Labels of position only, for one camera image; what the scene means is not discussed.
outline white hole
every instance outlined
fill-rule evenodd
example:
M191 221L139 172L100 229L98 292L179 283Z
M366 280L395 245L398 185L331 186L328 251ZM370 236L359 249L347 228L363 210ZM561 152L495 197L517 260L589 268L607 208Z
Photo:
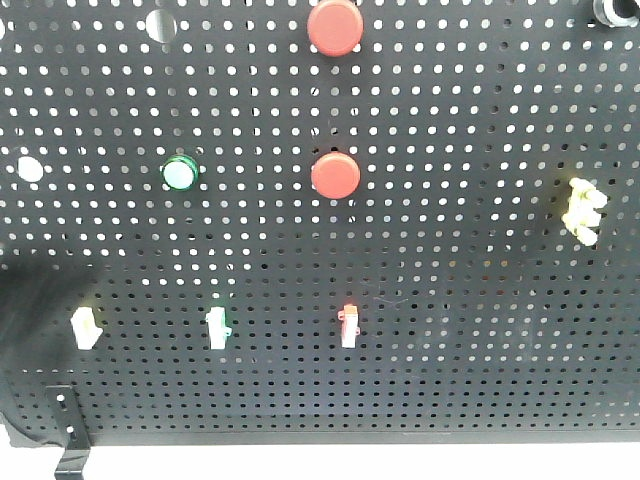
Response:
M147 33L156 42L169 43L176 38L178 24L167 10L154 10L147 15L144 23Z
M20 157L18 159L18 176L25 182L39 182L44 176L44 167L33 157Z

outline red button cap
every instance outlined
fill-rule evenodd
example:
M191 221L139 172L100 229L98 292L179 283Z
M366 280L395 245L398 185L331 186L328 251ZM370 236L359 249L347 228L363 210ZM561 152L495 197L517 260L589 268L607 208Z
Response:
M348 197L360 183L360 168L344 153L331 152L316 162L311 181L320 195L333 200Z
M318 51L341 57L362 39L364 21L358 7L348 0L322 0L311 10L307 30Z

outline perforated metal panel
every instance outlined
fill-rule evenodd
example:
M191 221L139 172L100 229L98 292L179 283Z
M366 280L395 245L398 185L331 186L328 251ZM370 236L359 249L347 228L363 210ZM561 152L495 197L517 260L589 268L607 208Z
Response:
M71 384L97 445L638 440L640 30L589 0L365 0L331 59L315 3L2 1L8 420L59 441L45 386ZM346 200L311 187L332 149ZM163 186L175 152L196 189ZM610 197L593 248L560 220L573 176Z

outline metal bracket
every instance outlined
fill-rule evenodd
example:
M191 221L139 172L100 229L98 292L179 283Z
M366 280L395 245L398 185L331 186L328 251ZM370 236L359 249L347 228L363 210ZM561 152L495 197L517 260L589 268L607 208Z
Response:
M46 395L53 418L65 443L64 455L56 468L55 478L56 480L83 480L82 471L89 459L91 443L73 387L68 385L46 387Z

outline white terminal block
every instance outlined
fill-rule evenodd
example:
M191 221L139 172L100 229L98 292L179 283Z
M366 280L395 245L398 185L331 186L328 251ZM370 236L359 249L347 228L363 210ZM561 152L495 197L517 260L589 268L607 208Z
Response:
M342 348L356 348L356 337L360 335L358 317L358 307L354 305L345 305L344 310L338 312L338 320L342 322Z
M572 178L569 185L573 191L569 198L569 210L562 216L562 221L580 243L590 247L598 241L598 235L591 228L600 226L602 219L595 209L607 205L607 196L582 178Z
M96 326L96 319L91 307L78 308L71 317L71 325L78 350L91 350L104 331Z
M211 350L224 350L227 346L227 338L233 332L231 328L227 327L224 307L212 307L205 318L209 325Z

